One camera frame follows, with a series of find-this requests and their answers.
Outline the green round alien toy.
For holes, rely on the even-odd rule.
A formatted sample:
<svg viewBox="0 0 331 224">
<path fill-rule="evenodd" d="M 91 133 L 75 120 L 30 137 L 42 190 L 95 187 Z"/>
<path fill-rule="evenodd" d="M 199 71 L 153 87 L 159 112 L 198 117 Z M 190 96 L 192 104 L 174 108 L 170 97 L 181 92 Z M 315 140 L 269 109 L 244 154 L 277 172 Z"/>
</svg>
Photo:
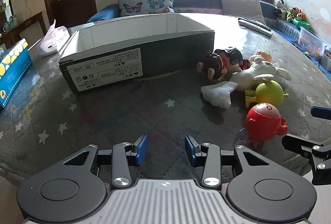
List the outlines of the green round alien toy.
<svg viewBox="0 0 331 224">
<path fill-rule="evenodd" d="M 245 91 L 245 107 L 251 104 L 269 103 L 276 108 L 280 107 L 288 93 L 284 93 L 282 87 L 276 81 L 266 81 L 257 85 L 255 90 Z"/>
</svg>

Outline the red round crab toy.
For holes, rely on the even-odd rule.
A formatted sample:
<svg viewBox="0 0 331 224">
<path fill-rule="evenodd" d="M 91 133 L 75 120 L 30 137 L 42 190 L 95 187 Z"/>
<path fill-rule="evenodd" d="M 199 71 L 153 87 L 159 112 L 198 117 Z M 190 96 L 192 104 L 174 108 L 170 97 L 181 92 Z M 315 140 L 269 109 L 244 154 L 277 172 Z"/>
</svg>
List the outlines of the red round crab toy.
<svg viewBox="0 0 331 224">
<path fill-rule="evenodd" d="M 285 118 L 278 109 L 267 102 L 253 106 L 245 120 L 250 139 L 265 142 L 275 136 L 283 136 L 288 132 Z"/>
</svg>

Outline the black white plush toy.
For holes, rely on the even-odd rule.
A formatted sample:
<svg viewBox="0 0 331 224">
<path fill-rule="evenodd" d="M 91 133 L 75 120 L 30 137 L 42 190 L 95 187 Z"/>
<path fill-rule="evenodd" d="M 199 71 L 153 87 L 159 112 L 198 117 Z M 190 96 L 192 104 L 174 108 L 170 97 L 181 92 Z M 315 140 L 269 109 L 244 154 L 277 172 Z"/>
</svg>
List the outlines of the black white plush toy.
<svg viewBox="0 0 331 224">
<path fill-rule="evenodd" d="M 284 8 L 284 0 L 277 0 L 274 5 L 277 15 L 283 16 L 286 12 Z"/>
</svg>

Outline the dark-haired girl doll figure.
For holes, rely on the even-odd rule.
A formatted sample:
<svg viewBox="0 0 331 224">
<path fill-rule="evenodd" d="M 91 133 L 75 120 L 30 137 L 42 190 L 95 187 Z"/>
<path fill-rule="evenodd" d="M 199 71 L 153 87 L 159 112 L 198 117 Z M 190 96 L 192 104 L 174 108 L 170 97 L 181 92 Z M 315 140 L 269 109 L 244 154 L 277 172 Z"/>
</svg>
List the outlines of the dark-haired girl doll figure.
<svg viewBox="0 0 331 224">
<path fill-rule="evenodd" d="M 205 73 L 209 80 L 222 81 L 231 74 L 246 70 L 250 63 L 237 48 L 216 49 L 196 64 L 198 73 Z"/>
</svg>

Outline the blue yellow tissue box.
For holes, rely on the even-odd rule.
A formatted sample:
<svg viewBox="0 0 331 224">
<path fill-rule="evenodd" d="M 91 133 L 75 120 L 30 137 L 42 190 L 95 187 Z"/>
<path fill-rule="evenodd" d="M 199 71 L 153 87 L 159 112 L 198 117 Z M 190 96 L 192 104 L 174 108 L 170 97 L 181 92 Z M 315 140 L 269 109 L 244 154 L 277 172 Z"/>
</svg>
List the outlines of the blue yellow tissue box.
<svg viewBox="0 0 331 224">
<path fill-rule="evenodd" d="M 20 40 L 1 54 L 1 110 L 9 103 L 11 95 L 31 64 L 26 39 Z"/>
</svg>

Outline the green toy bowl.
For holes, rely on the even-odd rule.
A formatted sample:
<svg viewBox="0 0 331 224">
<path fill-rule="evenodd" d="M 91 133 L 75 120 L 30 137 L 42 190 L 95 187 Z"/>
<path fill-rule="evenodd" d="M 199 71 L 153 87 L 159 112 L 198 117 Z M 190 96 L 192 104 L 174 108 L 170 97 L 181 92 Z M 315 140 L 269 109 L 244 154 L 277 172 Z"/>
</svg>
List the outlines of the green toy bowl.
<svg viewBox="0 0 331 224">
<path fill-rule="evenodd" d="M 305 22 L 304 20 L 299 20 L 299 19 L 293 19 L 293 24 L 297 27 L 297 28 L 305 28 L 305 29 L 310 29 L 310 24 Z"/>
</svg>

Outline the tan walnut-shaped toy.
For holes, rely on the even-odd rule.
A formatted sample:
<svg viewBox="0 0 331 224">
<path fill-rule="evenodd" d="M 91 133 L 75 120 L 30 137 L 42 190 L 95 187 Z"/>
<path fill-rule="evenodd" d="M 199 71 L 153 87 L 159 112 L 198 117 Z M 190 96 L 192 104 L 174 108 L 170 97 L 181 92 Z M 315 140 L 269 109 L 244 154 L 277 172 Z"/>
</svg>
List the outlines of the tan walnut-shaped toy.
<svg viewBox="0 0 331 224">
<path fill-rule="evenodd" d="M 266 62 L 272 63 L 272 56 L 268 52 L 263 50 L 256 51 L 252 56 L 250 56 L 249 61 L 253 63 L 255 58 L 257 57 L 262 58 Z"/>
</svg>

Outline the white cushion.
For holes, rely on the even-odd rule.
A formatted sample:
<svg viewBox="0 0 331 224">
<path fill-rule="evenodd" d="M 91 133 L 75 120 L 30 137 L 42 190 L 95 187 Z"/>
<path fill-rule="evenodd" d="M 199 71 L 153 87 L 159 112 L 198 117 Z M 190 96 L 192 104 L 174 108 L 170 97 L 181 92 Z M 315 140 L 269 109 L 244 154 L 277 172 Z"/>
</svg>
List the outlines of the white cushion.
<svg viewBox="0 0 331 224">
<path fill-rule="evenodd" d="M 266 24 L 260 0 L 221 0 L 223 14 L 251 18 Z"/>
</svg>

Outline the dark wooden side cabinet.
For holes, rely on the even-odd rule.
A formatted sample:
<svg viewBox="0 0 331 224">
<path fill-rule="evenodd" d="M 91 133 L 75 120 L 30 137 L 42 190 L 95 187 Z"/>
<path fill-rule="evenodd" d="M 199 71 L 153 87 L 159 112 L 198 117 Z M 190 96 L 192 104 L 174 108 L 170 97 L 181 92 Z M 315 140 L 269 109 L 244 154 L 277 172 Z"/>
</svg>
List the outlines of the dark wooden side cabinet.
<svg viewBox="0 0 331 224">
<path fill-rule="evenodd" d="M 42 39 L 48 30 L 44 0 L 8 0 L 3 11 L 8 15 L 8 29 L 2 39 L 7 46 L 26 39 L 30 45 Z"/>
</svg>

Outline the white pink tissue pack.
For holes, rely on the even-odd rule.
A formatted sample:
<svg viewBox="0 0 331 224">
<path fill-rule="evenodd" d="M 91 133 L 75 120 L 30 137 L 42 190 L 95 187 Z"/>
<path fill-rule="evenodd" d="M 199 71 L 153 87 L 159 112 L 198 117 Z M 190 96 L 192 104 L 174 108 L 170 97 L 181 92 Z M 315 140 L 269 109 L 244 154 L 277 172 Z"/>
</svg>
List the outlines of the white pink tissue pack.
<svg viewBox="0 0 331 224">
<path fill-rule="evenodd" d="M 36 46 L 37 56 L 45 57 L 59 52 L 69 39 L 70 35 L 67 28 L 65 26 L 55 27 L 55 25 L 56 20 L 49 27 L 41 43 Z"/>
</svg>

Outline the white plush goat toy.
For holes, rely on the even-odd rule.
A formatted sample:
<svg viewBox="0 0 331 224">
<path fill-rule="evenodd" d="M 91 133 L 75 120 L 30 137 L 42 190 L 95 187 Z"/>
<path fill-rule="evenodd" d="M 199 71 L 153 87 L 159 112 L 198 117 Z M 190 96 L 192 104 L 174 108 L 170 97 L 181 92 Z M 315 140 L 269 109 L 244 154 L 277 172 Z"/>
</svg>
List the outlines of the white plush goat toy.
<svg viewBox="0 0 331 224">
<path fill-rule="evenodd" d="M 278 67 L 278 63 L 270 63 L 257 57 L 248 69 L 234 73 L 229 81 L 203 86 L 200 90 L 204 100 L 210 102 L 211 105 L 229 109 L 233 91 L 249 90 L 259 82 L 271 81 L 277 76 L 288 81 L 292 79 L 289 71 Z"/>
</svg>

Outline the small clear plastic container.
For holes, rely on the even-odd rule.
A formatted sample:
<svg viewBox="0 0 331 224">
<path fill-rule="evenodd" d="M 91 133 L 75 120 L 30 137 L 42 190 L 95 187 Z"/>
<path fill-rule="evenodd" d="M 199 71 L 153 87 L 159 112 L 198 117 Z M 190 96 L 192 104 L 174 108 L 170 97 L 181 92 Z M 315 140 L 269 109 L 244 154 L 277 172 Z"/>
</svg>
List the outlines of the small clear plastic container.
<svg viewBox="0 0 331 224">
<path fill-rule="evenodd" d="M 331 72 L 331 52 L 330 46 L 324 47 L 324 52 L 320 60 L 320 64 L 329 72 Z"/>
</svg>

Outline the clear plastic toy bin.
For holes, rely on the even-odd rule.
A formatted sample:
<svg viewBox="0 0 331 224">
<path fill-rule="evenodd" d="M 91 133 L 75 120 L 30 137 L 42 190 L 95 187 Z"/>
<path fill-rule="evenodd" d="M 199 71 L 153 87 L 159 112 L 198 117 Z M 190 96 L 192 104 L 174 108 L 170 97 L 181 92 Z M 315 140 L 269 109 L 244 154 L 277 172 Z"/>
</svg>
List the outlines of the clear plastic toy bin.
<svg viewBox="0 0 331 224">
<path fill-rule="evenodd" d="M 324 54 L 326 42 L 313 34 L 310 30 L 304 27 L 300 27 L 298 45 L 305 52 L 308 52 L 312 57 L 320 60 Z"/>
</svg>

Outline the grey remote control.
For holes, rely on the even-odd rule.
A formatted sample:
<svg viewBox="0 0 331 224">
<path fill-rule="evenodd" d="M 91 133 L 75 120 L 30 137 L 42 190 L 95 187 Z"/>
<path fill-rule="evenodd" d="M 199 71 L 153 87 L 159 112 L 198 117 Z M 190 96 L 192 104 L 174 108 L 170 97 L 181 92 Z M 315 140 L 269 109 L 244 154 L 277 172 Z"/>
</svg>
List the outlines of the grey remote control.
<svg viewBox="0 0 331 224">
<path fill-rule="evenodd" d="M 241 19 L 238 20 L 238 23 L 241 26 L 244 26 L 244 27 L 247 27 L 249 29 L 255 30 L 255 31 L 259 32 L 260 34 L 266 35 L 267 37 L 270 37 L 270 38 L 272 37 L 272 31 L 271 30 L 267 30 L 263 27 L 260 27 L 258 25 L 255 25 L 253 23 L 250 23 L 248 21 L 241 20 Z"/>
</svg>

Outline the grey quilted star table mat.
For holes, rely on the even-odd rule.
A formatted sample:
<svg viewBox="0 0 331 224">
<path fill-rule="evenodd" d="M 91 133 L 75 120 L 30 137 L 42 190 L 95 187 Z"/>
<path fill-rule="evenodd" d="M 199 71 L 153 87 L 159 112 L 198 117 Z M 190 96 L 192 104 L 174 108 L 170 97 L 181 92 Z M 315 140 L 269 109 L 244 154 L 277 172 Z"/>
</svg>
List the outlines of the grey quilted star table mat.
<svg viewBox="0 0 331 224">
<path fill-rule="evenodd" d="M 295 46 L 274 33 L 271 38 L 239 26 L 234 17 L 191 14 L 215 32 L 215 47 L 234 46 L 245 57 L 258 50 L 289 70 L 291 81 L 280 80 L 288 94 L 280 107 L 289 133 L 330 143 L 330 121 L 311 116 L 310 108 L 330 106 L 330 81 Z M 245 145 L 298 174 L 307 161 L 286 151 L 279 136 L 250 142 L 245 131 L 245 95 L 231 94 L 224 110 L 206 102 L 200 92 L 207 79 L 184 69 L 148 79 L 128 80 L 75 95 L 58 65 L 59 55 L 34 61 L 8 106 L 1 111 L 1 175 L 15 185 L 89 144 L 109 149 L 148 135 L 148 152 L 132 177 L 197 178 L 184 150 L 185 135 L 224 150 Z"/>
</svg>

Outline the dark blue sofa bench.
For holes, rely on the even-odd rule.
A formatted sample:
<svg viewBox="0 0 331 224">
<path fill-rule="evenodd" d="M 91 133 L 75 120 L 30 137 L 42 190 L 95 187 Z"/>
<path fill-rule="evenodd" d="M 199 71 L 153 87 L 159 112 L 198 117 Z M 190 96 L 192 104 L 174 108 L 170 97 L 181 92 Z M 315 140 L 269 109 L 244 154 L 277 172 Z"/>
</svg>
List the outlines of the dark blue sofa bench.
<svg viewBox="0 0 331 224">
<path fill-rule="evenodd" d="M 268 27 L 272 28 L 284 39 L 291 43 L 299 41 L 300 29 L 295 25 L 281 19 L 276 13 L 276 8 L 269 2 L 260 1 L 261 10 Z M 221 0 L 174 0 L 173 9 L 181 13 L 203 13 L 222 14 L 223 7 Z M 88 22 L 109 20 L 120 17 L 118 4 L 106 6 L 100 12 L 92 16 Z"/>
</svg>

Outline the black remote control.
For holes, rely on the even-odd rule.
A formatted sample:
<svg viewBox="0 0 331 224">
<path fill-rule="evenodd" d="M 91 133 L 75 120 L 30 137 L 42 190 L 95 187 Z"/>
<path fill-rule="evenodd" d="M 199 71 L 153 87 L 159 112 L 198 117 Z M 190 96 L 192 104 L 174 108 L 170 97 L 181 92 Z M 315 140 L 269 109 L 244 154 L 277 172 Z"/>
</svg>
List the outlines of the black remote control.
<svg viewBox="0 0 331 224">
<path fill-rule="evenodd" d="M 252 23 L 252 24 L 255 24 L 265 30 L 268 30 L 268 31 L 272 31 L 272 29 L 266 25 L 264 25 L 263 23 L 255 20 L 255 19 L 251 19 L 251 18 L 242 18 L 242 17 L 239 17 L 238 20 L 244 20 L 246 22 L 249 22 L 249 23 Z"/>
</svg>

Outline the grey cardboard shoe box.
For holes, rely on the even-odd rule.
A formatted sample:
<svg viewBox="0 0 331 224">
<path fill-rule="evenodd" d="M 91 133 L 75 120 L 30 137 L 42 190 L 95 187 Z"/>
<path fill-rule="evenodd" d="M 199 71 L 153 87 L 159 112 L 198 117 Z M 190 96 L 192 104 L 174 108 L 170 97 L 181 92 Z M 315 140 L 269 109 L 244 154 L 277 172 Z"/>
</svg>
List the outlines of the grey cardboard shoe box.
<svg viewBox="0 0 331 224">
<path fill-rule="evenodd" d="M 65 43 L 59 68 L 74 94 L 193 68 L 214 49 L 214 30 L 178 13 L 121 17 L 83 27 Z"/>
</svg>

